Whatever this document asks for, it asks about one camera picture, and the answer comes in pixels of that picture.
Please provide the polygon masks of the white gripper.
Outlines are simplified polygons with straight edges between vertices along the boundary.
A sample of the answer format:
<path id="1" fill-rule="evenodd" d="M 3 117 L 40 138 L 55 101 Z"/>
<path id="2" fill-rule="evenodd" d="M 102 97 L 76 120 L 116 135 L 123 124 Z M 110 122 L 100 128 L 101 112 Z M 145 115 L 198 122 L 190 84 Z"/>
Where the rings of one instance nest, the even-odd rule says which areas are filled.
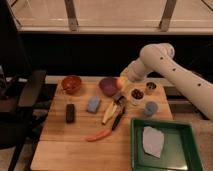
<path id="1" fill-rule="evenodd" d="M 133 85 L 136 82 L 135 72 L 131 66 L 126 67 L 122 71 L 119 77 L 119 81 L 122 91 L 128 89 L 131 85 Z"/>

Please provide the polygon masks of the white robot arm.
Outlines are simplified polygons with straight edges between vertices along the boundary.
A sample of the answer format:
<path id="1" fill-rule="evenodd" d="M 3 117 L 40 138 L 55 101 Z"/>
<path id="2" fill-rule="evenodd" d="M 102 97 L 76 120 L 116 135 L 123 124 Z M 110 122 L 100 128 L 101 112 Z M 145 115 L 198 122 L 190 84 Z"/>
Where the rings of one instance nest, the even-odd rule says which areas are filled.
<path id="1" fill-rule="evenodd" d="M 148 44 L 122 72 L 128 83 L 142 81 L 149 73 L 157 72 L 213 121 L 213 84 L 177 64 L 175 50 L 169 43 Z"/>

